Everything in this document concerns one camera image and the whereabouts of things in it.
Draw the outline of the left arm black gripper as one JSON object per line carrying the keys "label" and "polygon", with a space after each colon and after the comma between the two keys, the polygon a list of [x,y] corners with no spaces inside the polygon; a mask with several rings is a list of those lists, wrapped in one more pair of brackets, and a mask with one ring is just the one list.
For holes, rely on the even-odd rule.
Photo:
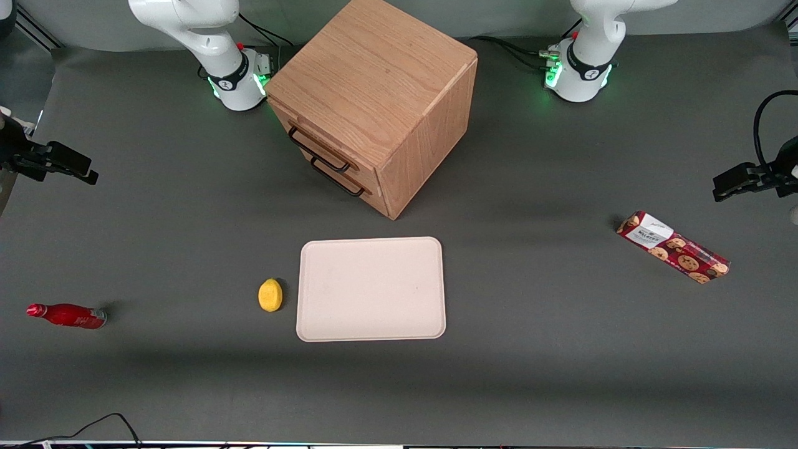
{"label": "left arm black gripper", "polygon": [[797,136],[784,142],[775,159],[766,162],[761,143],[756,140],[756,157],[761,163],[761,177],[753,163],[741,163],[713,178],[715,202],[719,203],[743,193],[776,190],[778,196],[797,193]]}

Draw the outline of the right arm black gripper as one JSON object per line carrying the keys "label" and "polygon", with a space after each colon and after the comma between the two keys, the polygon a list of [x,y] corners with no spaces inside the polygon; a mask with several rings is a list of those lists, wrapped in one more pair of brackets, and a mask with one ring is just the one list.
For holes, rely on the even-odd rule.
{"label": "right arm black gripper", "polygon": [[31,140],[31,124],[20,122],[6,113],[1,117],[3,170],[28,176],[34,181],[44,181],[46,174],[53,171],[74,177],[88,185],[97,184],[98,173],[91,170],[92,161],[89,157],[60,142],[35,142]]}

